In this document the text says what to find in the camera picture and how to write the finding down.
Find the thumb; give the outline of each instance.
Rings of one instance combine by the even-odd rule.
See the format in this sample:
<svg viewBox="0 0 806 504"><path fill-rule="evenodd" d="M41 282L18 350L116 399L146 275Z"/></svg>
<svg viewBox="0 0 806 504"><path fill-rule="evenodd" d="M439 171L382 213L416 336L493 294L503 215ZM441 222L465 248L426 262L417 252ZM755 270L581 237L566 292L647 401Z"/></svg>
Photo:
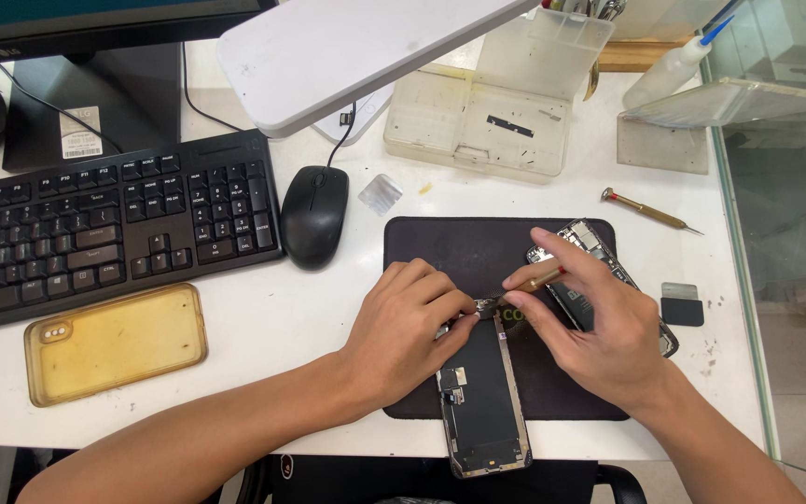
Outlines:
<svg viewBox="0 0 806 504"><path fill-rule="evenodd" d="M437 338L431 351L431 362L437 364L435 370L440 370L443 363L467 343L471 330L480 320L476 314L460 316L447 334Z"/></svg>
<svg viewBox="0 0 806 504"><path fill-rule="evenodd" d="M566 345L570 344L570 331L541 300L532 294L521 291L509 291L503 297L528 318L528 322L549 347L554 357L557 358L565 350Z"/></svg>

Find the white plastic bottle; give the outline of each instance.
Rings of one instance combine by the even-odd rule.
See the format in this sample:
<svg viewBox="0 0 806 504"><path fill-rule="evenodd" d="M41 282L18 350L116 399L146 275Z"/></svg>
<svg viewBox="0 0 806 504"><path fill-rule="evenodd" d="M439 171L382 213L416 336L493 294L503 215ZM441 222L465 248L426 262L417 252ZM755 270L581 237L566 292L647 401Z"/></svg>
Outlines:
<svg viewBox="0 0 806 504"><path fill-rule="evenodd" d="M708 35L689 40L685 46L671 49L645 72L633 87L624 93L627 110L674 94L699 71L699 63L711 52L711 40L733 18L720 23Z"/></svg>

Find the black repair mat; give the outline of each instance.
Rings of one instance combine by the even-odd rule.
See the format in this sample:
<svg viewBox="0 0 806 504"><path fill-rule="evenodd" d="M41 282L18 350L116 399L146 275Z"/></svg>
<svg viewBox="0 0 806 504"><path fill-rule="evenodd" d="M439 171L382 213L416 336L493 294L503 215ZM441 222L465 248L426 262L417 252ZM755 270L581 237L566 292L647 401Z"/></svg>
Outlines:
<svg viewBox="0 0 806 504"><path fill-rule="evenodd" d="M478 299L528 263L534 246L530 230L539 226L558 231L573 219L498 219L397 217L384 227L384 268L394 261L423 258L448 274L463 292ZM614 229L588 219L593 229L617 253ZM558 303L543 290L537 296L573 328ZM562 371L552 353L530 325L509 336L509 354L526 420L626 420L615 405L590 394ZM384 408L393 418L440 419L441 405L434 376L396 404Z"/></svg>

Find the yellowed phone case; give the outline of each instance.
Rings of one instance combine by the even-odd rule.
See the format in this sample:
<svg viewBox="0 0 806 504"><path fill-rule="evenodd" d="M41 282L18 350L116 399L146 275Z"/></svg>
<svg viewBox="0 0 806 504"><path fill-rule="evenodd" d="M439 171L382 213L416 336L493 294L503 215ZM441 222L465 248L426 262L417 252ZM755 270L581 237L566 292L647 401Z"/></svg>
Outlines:
<svg viewBox="0 0 806 504"><path fill-rule="evenodd" d="M207 356L198 290L188 283L34 322L23 342L29 399L40 408L181 370Z"/></svg>

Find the white desk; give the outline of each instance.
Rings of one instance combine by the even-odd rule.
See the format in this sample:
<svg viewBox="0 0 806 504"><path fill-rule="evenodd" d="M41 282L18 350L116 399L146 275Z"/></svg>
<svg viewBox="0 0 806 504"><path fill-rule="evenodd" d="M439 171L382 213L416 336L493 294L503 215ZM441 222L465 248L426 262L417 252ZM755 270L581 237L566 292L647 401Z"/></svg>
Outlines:
<svg viewBox="0 0 806 504"><path fill-rule="evenodd" d="M250 127L212 57L213 41L188 46L195 104ZM447 61L474 64L475 54L474 47L466 48ZM28 400L22 343L27 322L0 327L0 445L80 448L165 408L295 368L340 348L364 294L382 272L384 225L398 215L417 215L607 220L617 232L621 262L650 296L660 298L662 281L698 285L706 305L705 325L672 327L680 340L673 361L727 419L763 446L714 156L706 177L614 161L620 97L637 78L602 74L596 96L575 103L567 165L543 187L387 155L382 141L385 121L380 118L359 142L335 156L333 165L350 176L350 199L338 254L328 267L307 273L285 259L193 282L201 291L210 352L191 369L39 409ZM0 86L6 84L0 76ZM227 132L183 107L183 140ZM332 145L307 128L271 141L270 148L281 201L297 169L325 163ZM383 218L356 198L379 173L404 190ZM0 169L0 177L6 175ZM420 195L429 184L432 189ZM606 186L680 216L705 236L672 230L621 205L600 202ZM537 458L666 459L633 420L529 421L528 431ZM378 411L295 441L280 452L445 456L446 445L440 420L395 420Z"/></svg>

